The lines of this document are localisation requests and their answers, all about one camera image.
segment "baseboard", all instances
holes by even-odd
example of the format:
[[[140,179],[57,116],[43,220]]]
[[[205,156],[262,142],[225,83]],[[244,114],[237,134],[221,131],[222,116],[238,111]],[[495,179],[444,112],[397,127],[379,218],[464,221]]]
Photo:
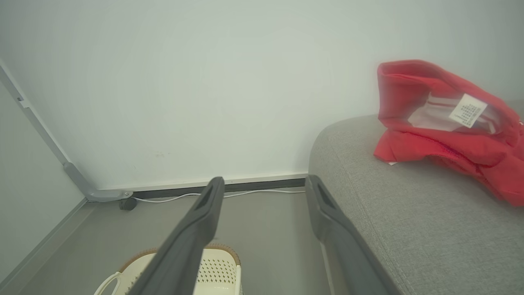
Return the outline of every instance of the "baseboard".
[[[19,294],[54,252],[93,212],[97,204],[83,199],[0,283],[0,295]]]
[[[232,193],[232,192],[257,191],[257,190],[263,190],[263,189],[304,187],[304,186],[305,186],[305,178],[297,178],[297,179],[291,179],[291,180],[226,184],[225,192]],[[200,194],[202,193],[204,188],[205,186],[173,188],[173,189],[158,189],[154,191],[135,192],[133,196],[136,198],[141,198],[141,199],[178,197],[178,196],[189,194],[189,193]]]
[[[306,172],[295,172],[295,173],[275,173],[265,175],[251,175],[244,177],[224,177],[225,184],[240,184],[240,183],[253,183],[253,182],[269,182],[269,181],[280,181],[280,180],[294,180],[305,178],[308,176]],[[158,191],[161,189],[176,189],[176,188],[188,188],[188,187],[201,187],[206,186],[211,180],[187,180],[178,181],[171,183],[158,183],[145,186],[116,186],[116,187],[105,187],[101,189],[124,189],[132,192],[144,192],[144,191]]]

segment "clothing label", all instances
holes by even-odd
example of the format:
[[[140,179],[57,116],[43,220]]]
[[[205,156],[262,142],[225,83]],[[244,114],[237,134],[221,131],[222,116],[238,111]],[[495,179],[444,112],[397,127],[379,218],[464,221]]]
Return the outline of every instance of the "clothing label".
[[[487,106],[488,104],[484,101],[480,101],[468,94],[464,94],[449,117],[451,120],[471,128]]]

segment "gray floor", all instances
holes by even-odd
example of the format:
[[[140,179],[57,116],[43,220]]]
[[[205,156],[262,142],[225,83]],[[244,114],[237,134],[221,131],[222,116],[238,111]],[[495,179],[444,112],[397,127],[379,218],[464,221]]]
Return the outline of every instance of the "gray floor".
[[[99,204],[21,294],[93,294],[133,255],[160,246],[194,201],[139,203],[130,212]],[[304,194],[225,199],[214,242],[238,253],[246,295],[330,293]]]

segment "black caster wheel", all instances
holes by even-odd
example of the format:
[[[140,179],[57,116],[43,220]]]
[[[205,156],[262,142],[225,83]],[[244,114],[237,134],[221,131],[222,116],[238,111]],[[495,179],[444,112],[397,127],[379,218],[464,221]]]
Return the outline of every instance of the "black caster wheel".
[[[136,203],[137,201],[135,199],[127,198],[127,199],[120,200],[120,203],[118,206],[120,207],[120,210],[131,211],[136,207]]]

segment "white wall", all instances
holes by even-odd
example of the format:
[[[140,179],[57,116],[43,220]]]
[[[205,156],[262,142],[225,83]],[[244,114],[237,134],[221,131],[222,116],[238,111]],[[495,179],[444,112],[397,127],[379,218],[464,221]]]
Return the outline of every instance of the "white wall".
[[[0,82],[0,282],[82,199]]]
[[[304,172],[383,61],[524,97],[522,0],[0,1],[0,57],[100,189]]]

